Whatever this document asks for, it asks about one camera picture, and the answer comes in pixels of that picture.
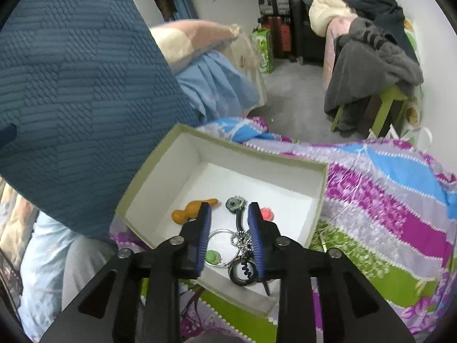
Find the pink object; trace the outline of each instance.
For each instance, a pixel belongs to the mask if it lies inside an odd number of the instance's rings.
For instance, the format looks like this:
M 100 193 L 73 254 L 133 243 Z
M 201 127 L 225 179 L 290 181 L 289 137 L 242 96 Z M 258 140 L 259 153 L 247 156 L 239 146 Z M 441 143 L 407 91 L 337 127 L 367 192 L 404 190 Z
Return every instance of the pink object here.
M 337 37 L 346 35 L 349 32 L 352 21 L 353 19 L 350 18 L 337 17 L 333 18 L 327 27 L 324 55 L 324 90 L 327 90 L 330 79 L 332 78 L 333 65 L 335 63 L 334 41 Z
M 270 208 L 262 208 L 260 209 L 260 213 L 262 214 L 263 220 L 267 222 L 271 222 L 274 218 L 273 211 Z

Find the stool leg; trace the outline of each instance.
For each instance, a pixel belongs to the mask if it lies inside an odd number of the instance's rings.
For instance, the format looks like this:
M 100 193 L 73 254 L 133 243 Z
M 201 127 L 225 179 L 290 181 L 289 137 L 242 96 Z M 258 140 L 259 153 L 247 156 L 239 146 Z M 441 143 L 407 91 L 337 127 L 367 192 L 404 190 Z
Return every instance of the stool leg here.
M 397 117 L 397 120 L 395 120 L 395 124 L 394 124 L 394 127 L 396 130 L 398 130 L 400 132 L 400 128 L 401 128 L 401 120 L 403 119 L 404 117 L 404 113 L 406 112 L 406 107 L 408 106 L 408 102 L 406 100 L 403 101 L 403 104 L 401 106 L 401 109 L 400 109 L 400 113 L 398 114 L 398 117 Z
M 338 122 L 340 121 L 340 117 L 343 114 L 344 106 L 340 105 L 338 108 L 338 112 L 336 113 L 335 120 L 333 120 L 332 127 L 330 128 L 330 131 L 333 133 L 336 130 L 336 127 L 338 126 Z
M 376 119 L 374 120 L 372 130 L 373 133 L 378 137 L 381 133 L 381 129 L 386 122 L 387 115 L 389 114 L 390 107 L 392 107 L 392 102 L 394 101 L 392 97 L 386 97 L 387 99 L 383 99 L 381 97 L 381 107 L 379 108 L 378 114 L 376 115 Z

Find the metal bangle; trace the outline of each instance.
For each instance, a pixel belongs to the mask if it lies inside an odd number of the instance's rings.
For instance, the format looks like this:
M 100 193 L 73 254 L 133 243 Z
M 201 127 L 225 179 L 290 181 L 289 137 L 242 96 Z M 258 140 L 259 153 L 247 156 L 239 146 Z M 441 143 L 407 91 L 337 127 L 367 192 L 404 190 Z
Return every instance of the metal bangle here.
M 211 233 L 209 234 L 209 236 L 208 236 L 208 241 L 211 240 L 211 238 L 212 238 L 214 235 L 218 235 L 218 234 L 220 234 L 220 233 L 230 233 L 230 234 L 233 235 L 233 234 L 234 234 L 234 231 L 225 230 L 225 229 L 215 230 L 215 231 L 213 231 L 213 232 L 211 232 Z M 241 249 L 238 249 L 236 255 L 235 255 L 232 259 L 230 259 L 228 262 L 223 263 L 223 264 L 218 264 L 218 265 L 211 264 L 211 263 L 207 262 L 206 259 L 205 259 L 205 263 L 206 263 L 207 265 L 210 265 L 210 266 L 213 266 L 213 267 L 227 267 L 227 266 L 230 265 L 236 258 L 238 258 L 238 255 L 239 255 L 240 252 L 241 252 Z

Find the white cardboard box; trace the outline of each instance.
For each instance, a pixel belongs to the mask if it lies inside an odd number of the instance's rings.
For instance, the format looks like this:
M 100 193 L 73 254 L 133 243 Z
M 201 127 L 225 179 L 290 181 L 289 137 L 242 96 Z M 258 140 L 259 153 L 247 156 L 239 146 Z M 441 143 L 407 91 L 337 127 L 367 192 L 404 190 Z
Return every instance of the white cardboard box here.
M 235 215 L 225 208 L 232 196 L 259 202 L 275 215 L 280 233 L 308 246 L 324 197 L 327 166 L 323 163 L 277 156 L 249 149 L 176 125 L 152 152 L 132 180 L 116 213 L 149 246 L 156 247 L 179 234 L 171 212 L 193 200 L 217 198 L 211 231 L 236 231 Z M 244 229 L 248 230 L 247 210 Z M 236 248 L 229 235 L 217 235 L 209 249 L 229 260 Z M 219 297 L 259 316 L 267 316 L 279 299 L 279 280 L 262 284 L 233 284 L 227 268 L 205 266 L 198 283 Z

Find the black ring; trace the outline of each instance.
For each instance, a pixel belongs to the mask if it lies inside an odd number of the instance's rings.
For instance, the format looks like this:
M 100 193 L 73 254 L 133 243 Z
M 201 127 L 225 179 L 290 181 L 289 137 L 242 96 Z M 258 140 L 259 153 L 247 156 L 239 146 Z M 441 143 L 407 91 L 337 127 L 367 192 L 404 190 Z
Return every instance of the black ring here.
M 246 280 L 240 279 L 239 277 L 236 276 L 235 274 L 235 267 L 237 265 L 241 264 L 243 267 L 241 268 L 244 271 L 244 274 L 248 277 Z M 250 272 L 247 268 L 248 264 L 251 265 L 252 271 Z M 257 267 L 255 266 L 255 263 L 253 260 L 250 258 L 244 258 L 240 257 L 236 259 L 235 261 L 230 264 L 228 267 L 228 275 L 230 276 L 230 280 L 238 286 L 249 286 L 257 282 L 257 279 L 259 277 L 259 272 L 257 272 Z

